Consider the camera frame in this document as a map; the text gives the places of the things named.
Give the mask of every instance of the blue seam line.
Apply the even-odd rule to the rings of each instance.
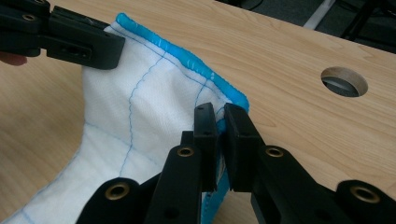
[[[208,80],[206,79],[204,85],[202,85],[202,88],[199,90],[199,92],[198,92],[198,94],[197,94],[197,97],[195,98],[195,104],[194,104],[195,107],[197,106],[198,98],[199,98],[199,96],[201,95],[201,92],[204,90],[205,87],[207,87],[207,86],[206,86],[207,81],[208,81]]]
[[[179,46],[170,43],[165,39],[162,39],[159,35],[153,33],[145,26],[131,20],[125,13],[120,13],[116,18],[116,22],[123,29],[147,39],[147,41],[151,42],[157,47],[161,49],[168,49],[167,52],[169,54],[178,58],[178,60],[190,70],[200,74],[202,77],[213,79],[213,82],[220,89],[220,91],[228,93],[227,97],[230,98],[234,104],[240,105],[244,107],[246,111],[248,111],[247,97],[241,91],[230,85],[230,83],[228,83],[225,79],[214,73],[213,70],[211,70],[197,56]]]
[[[112,30],[114,30],[115,32],[119,33],[120,35],[123,35],[123,36],[125,36],[125,37],[128,37],[128,38],[131,39],[131,40],[134,40],[135,42],[137,42],[137,43],[139,43],[139,44],[145,46],[145,47],[148,48],[148,49],[150,49],[150,50],[151,50],[152,52],[154,52],[155,54],[161,56],[161,54],[157,53],[154,49],[152,49],[151,47],[147,46],[145,43],[143,43],[143,42],[137,40],[136,38],[131,37],[131,36],[129,36],[129,35],[126,35],[126,34],[120,32],[120,31],[118,31],[117,29],[115,29],[115,28],[112,27],[111,25],[110,25],[110,28],[111,28]],[[166,61],[168,61],[169,63],[173,64],[176,68],[178,68],[178,70],[180,71],[180,73],[183,74],[186,78],[190,79],[191,81],[196,82],[196,83],[198,83],[198,84],[200,84],[200,85],[205,85],[205,83],[208,81],[208,79],[206,79],[206,80],[205,80],[205,83],[203,84],[203,83],[201,83],[200,81],[198,81],[198,80],[196,80],[196,79],[193,79],[193,78],[190,77],[189,75],[185,74],[185,73],[181,70],[180,66],[177,65],[177,64],[175,64],[174,62],[172,62],[170,59],[168,59],[168,58],[164,58],[164,59],[165,59]],[[213,82],[213,83],[214,83],[215,86],[220,90],[219,86],[217,86],[217,84],[216,84],[215,82]],[[207,87],[207,88],[210,89],[213,93],[215,93],[215,95],[218,97],[218,99],[222,100],[222,99],[220,98],[220,96],[217,95],[217,93],[216,93],[215,90],[213,90],[212,88],[210,88],[210,87],[208,87],[208,86],[206,86],[206,85],[205,85],[205,87]]]
[[[116,139],[116,140],[119,140],[119,141],[120,141],[121,143],[123,143],[125,146],[127,146],[128,148],[130,148],[131,145],[130,145],[129,143],[123,141],[121,138],[117,137],[116,135],[114,135],[114,134],[112,134],[112,133],[109,133],[109,132],[106,131],[105,129],[103,129],[103,128],[97,126],[97,125],[91,124],[91,123],[89,123],[88,121],[85,121],[85,124],[86,124],[87,126],[93,127],[94,129],[96,129],[97,131],[99,131],[99,132],[101,132],[101,133],[103,133],[103,134],[106,134],[106,135],[108,135],[108,136],[110,136],[110,137],[112,137],[112,138],[114,138],[114,139]],[[152,163],[154,163],[154,165],[157,165],[157,166],[158,166],[158,163],[157,163],[156,161],[154,161],[152,158],[148,157],[147,155],[141,153],[140,151],[136,150],[135,147],[133,147],[132,150],[136,151],[139,155],[145,157],[148,161],[151,161]]]
[[[163,55],[161,56],[161,58],[160,58],[154,65],[152,65],[152,66],[148,69],[147,73],[145,73],[145,74],[140,78],[140,80],[136,83],[136,86],[135,86],[134,89],[132,90],[131,96],[129,97],[129,127],[130,127],[130,128],[129,128],[129,133],[131,134],[131,142],[130,142],[129,150],[128,150],[128,152],[127,152],[126,155],[125,155],[124,162],[123,162],[123,164],[122,164],[122,166],[121,166],[121,168],[120,168],[120,174],[119,174],[119,176],[121,176],[122,171],[123,171],[123,168],[124,168],[124,166],[125,166],[125,164],[126,164],[126,162],[127,162],[128,156],[129,156],[130,152],[132,151],[132,148],[134,147],[134,143],[133,143],[134,136],[133,136],[133,133],[132,133],[132,98],[134,97],[134,92],[135,92],[135,91],[137,90],[137,88],[139,87],[139,84],[142,83],[142,82],[144,82],[145,77],[151,72],[151,69],[152,69],[153,67],[157,66],[157,64],[160,62],[160,60],[163,59],[163,56],[165,55],[165,53],[166,53],[166,51],[163,53]]]
[[[100,132],[102,132],[102,133],[104,133],[104,134],[106,134],[106,135],[108,135],[108,136],[110,136],[110,137],[112,137],[112,138],[114,138],[114,139],[119,140],[120,142],[122,142],[122,143],[123,143],[125,146],[127,146],[127,147],[130,146],[128,142],[122,140],[120,137],[116,136],[115,134],[112,134],[112,133],[107,132],[105,129],[103,129],[103,128],[101,128],[101,127],[95,125],[95,124],[89,123],[87,120],[85,120],[85,124],[86,124],[87,126],[90,126],[90,127],[95,128],[96,130],[98,130],[98,131],[100,131]]]
[[[224,106],[222,106],[221,108],[219,108],[219,110],[216,111],[216,114],[220,113],[221,110],[224,110]]]
[[[35,224],[34,222],[33,222],[33,220],[32,220],[32,218],[31,217],[29,217],[29,215],[23,210],[23,208],[22,208],[22,214],[23,214],[23,216],[26,218],[26,220],[29,222],[29,223],[31,223],[31,224]]]

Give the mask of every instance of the brass insert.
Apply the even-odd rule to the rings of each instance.
[[[26,21],[35,21],[35,16],[30,14],[24,14],[22,16]]]
[[[129,193],[129,185],[125,182],[116,183],[106,190],[106,198],[111,201],[119,200]]]
[[[265,149],[265,153],[271,157],[283,157],[283,151],[275,147],[268,147]]]
[[[182,147],[177,150],[177,155],[181,157],[190,157],[194,154],[194,150],[190,147]]]
[[[378,194],[362,186],[352,186],[350,187],[350,192],[353,196],[366,203],[379,203],[381,201]]]

